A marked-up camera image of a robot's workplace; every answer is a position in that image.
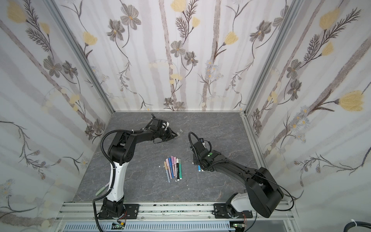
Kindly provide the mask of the dark green marker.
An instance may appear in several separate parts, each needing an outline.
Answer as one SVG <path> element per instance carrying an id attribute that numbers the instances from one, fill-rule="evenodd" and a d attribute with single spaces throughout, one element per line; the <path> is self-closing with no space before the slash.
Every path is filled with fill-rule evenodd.
<path id="1" fill-rule="evenodd" d="M 178 166 L 179 166 L 179 179 L 182 180 L 183 179 L 183 175 L 182 175 L 182 163 L 181 163 L 181 159 L 178 159 Z"/>

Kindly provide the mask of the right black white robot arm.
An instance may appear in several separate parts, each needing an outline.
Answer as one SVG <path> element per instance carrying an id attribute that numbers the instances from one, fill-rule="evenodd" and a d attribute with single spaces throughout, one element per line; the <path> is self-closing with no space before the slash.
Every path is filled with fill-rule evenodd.
<path id="1" fill-rule="evenodd" d="M 220 211 L 220 215 L 235 218 L 245 211 L 255 210 L 269 218 L 284 198 L 283 191 L 266 168 L 238 164 L 216 150 L 208 150 L 201 141 L 190 147 L 203 170 L 223 173 L 245 187 L 246 193 L 235 193 L 226 201 L 225 212 Z"/>

